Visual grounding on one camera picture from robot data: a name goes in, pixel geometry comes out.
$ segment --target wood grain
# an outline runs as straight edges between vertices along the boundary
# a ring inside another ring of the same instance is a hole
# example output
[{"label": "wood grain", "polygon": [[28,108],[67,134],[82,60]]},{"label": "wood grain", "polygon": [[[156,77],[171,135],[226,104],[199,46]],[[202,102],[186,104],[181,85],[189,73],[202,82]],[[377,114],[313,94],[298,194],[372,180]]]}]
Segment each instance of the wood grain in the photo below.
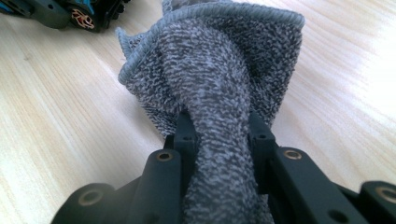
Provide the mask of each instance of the wood grain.
[{"label": "wood grain", "polygon": [[[299,62],[273,131],[328,177],[396,184],[396,3],[264,1],[306,18]],[[141,175],[162,138],[117,81],[114,28],[138,34],[162,16],[134,0],[96,35],[0,15],[0,223],[49,223],[77,188]]]}]

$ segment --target gray knit fabric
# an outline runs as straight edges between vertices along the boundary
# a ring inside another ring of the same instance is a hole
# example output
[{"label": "gray knit fabric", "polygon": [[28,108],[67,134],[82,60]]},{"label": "gray knit fabric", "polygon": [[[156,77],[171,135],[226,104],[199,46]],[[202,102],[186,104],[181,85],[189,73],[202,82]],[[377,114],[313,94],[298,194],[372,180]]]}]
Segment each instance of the gray knit fabric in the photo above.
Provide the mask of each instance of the gray knit fabric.
[{"label": "gray knit fabric", "polygon": [[118,30],[127,63],[120,82],[164,135],[187,109],[200,146],[185,197],[185,223],[272,223],[257,193],[248,115],[271,125],[301,45],[304,18],[228,1],[164,1],[140,35]]}]

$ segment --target gray cloth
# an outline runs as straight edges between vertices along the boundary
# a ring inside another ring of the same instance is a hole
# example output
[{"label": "gray cloth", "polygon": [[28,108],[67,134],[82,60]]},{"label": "gray cloth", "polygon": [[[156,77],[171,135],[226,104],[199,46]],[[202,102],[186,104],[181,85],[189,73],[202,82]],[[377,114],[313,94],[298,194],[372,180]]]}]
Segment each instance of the gray cloth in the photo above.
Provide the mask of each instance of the gray cloth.
[{"label": "gray cloth", "polygon": [[117,31],[127,63],[119,81],[164,135],[187,109],[198,134],[185,223],[272,223],[248,150],[248,115],[271,125],[302,42],[294,12],[229,1],[163,1],[143,34]]}]

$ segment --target wooden table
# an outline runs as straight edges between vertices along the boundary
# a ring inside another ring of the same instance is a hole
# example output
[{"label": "wooden table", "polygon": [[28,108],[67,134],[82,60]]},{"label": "wooden table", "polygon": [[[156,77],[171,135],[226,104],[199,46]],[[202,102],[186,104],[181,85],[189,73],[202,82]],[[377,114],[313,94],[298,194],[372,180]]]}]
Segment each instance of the wooden table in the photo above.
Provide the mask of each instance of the wooden table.
[{"label": "wooden table", "polygon": [[[273,132],[336,183],[396,184],[396,2],[264,1],[306,18],[296,71]],[[0,223],[49,223],[77,188],[118,188],[162,148],[118,81],[114,35],[146,31],[160,0],[134,0],[101,34],[0,15]]]}]

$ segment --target light wood surface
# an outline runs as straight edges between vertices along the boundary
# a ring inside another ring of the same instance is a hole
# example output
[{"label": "light wood surface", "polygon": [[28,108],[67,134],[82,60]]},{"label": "light wood surface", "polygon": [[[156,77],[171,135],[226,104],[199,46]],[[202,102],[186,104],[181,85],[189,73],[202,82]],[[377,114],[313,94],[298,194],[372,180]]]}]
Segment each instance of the light wood surface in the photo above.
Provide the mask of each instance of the light wood surface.
[{"label": "light wood surface", "polygon": [[[273,132],[336,183],[396,184],[396,2],[265,1],[306,18]],[[134,0],[101,34],[0,15],[0,223],[49,223],[92,182],[141,175],[163,140],[118,81],[114,35],[146,31],[160,0]]]}]

